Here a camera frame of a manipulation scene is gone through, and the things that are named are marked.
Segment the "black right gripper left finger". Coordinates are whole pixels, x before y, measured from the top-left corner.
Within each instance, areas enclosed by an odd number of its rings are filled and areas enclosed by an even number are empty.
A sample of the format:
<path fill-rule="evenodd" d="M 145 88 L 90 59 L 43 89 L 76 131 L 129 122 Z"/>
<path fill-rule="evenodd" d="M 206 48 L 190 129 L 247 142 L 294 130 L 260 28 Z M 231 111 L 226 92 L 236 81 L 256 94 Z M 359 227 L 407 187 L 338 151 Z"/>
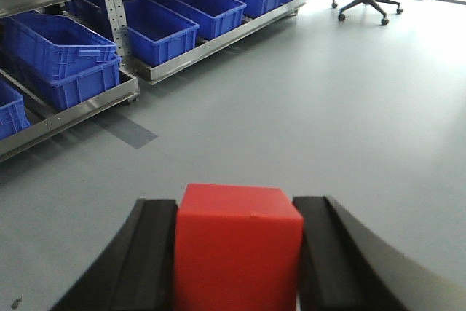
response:
<path fill-rule="evenodd" d="M 172 310 L 175 200 L 136 200 L 102 253 L 53 310 Z"/>

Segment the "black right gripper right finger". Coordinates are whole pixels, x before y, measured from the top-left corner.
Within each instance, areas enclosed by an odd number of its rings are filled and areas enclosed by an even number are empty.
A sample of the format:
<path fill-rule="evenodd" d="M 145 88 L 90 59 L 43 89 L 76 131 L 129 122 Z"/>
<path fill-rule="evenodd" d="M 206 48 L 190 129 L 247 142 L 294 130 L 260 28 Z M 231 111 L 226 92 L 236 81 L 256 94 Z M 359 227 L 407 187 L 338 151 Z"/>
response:
<path fill-rule="evenodd" d="M 294 197 L 304 218 L 302 310 L 456 310 L 457 285 L 381 239 L 332 197 Z"/>

